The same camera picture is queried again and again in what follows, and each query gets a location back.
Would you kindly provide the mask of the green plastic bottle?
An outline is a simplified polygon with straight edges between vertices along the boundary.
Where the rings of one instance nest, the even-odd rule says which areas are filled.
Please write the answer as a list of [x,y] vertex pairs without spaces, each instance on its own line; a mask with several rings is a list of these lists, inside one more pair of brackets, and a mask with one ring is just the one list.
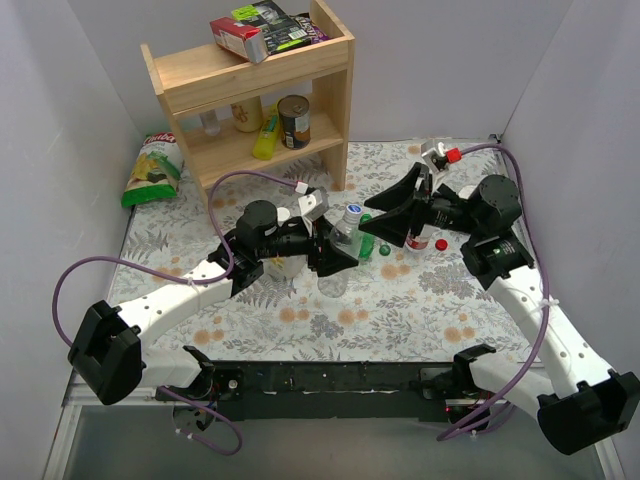
[[[360,218],[359,224],[362,225],[371,219],[372,215],[369,213],[365,213]],[[374,251],[375,238],[372,234],[366,233],[362,229],[359,229],[359,234],[361,238],[359,259],[361,261],[366,261],[370,259]]]

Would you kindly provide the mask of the clear bottle blue white cap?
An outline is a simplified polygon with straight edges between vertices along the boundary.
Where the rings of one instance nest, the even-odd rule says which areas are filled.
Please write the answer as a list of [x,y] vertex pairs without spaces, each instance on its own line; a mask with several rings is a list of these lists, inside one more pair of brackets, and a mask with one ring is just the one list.
[[[361,238],[359,234],[359,223],[348,222],[342,218],[332,228],[330,240],[341,250],[359,259]],[[350,274],[354,268],[344,270],[328,277],[319,277],[317,286],[319,291],[326,297],[339,298],[347,290]]]

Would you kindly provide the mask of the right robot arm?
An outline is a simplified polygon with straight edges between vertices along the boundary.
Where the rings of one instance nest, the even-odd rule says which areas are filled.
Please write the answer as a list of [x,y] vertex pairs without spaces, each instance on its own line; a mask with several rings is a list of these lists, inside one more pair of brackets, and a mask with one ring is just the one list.
[[427,167],[416,163],[365,205],[380,214],[362,231],[395,246],[426,226],[468,234],[464,265],[509,314],[545,369],[519,373],[495,348],[480,344],[457,353],[450,372],[427,382],[428,391],[469,398],[488,391],[533,417],[565,455],[628,428],[639,404],[639,379],[617,372],[594,351],[545,292],[542,273],[512,229],[522,208],[511,179],[486,176],[461,197],[446,185],[434,188]]

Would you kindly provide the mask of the clear bottle red label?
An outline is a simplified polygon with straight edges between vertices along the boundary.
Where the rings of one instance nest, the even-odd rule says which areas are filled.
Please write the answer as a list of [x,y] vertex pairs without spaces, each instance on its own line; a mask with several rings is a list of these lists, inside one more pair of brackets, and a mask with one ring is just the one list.
[[419,233],[408,232],[405,247],[412,252],[421,252],[426,249],[435,229],[429,225],[424,225]]

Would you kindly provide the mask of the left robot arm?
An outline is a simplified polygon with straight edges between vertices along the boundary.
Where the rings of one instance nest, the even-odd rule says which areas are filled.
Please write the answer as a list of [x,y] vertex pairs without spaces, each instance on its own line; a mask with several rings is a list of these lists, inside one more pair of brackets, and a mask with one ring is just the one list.
[[194,269],[137,299],[111,306],[101,300],[86,311],[68,359],[104,405],[139,387],[174,387],[193,400],[213,386],[213,365],[196,348],[154,347],[168,330],[205,307],[224,302],[251,286],[271,258],[303,257],[318,277],[357,266],[357,259],[331,239],[332,225],[307,211],[287,220],[266,200],[249,203],[236,226]]

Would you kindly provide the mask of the red bottle cap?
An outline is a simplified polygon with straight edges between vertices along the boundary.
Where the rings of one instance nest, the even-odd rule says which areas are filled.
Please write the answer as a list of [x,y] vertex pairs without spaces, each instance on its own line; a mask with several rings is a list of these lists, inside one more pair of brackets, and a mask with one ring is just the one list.
[[438,239],[435,242],[435,248],[438,251],[446,251],[448,249],[448,247],[449,247],[449,244],[445,239]]

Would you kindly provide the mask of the green bottle cap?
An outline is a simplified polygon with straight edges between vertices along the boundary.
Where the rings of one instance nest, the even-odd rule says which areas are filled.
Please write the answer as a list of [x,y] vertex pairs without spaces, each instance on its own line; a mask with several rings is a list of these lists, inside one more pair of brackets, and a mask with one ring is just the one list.
[[378,252],[382,256],[388,256],[391,253],[391,248],[389,245],[381,245],[378,249]]

